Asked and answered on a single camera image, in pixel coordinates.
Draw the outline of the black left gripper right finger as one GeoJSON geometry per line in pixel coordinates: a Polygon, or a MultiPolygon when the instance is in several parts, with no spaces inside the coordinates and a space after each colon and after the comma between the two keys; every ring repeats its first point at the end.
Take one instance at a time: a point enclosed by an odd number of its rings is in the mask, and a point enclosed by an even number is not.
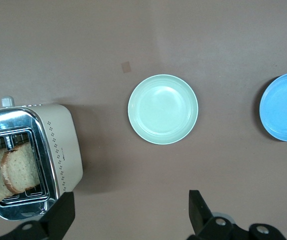
{"type": "Polygon", "coordinates": [[[189,240],[284,240],[286,237],[275,227],[254,223],[248,230],[224,216],[214,216],[199,190],[189,191],[189,219],[194,234],[189,240]]]}

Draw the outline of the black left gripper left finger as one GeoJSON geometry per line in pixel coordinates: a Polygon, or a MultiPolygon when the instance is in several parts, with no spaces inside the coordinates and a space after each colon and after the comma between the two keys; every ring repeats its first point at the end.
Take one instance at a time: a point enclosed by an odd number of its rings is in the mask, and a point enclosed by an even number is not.
{"type": "Polygon", "coordinates": [[[65,192],[39,220],[18,225],[0,240],[62,240],[74,220],[74,193],[65,192]]]}

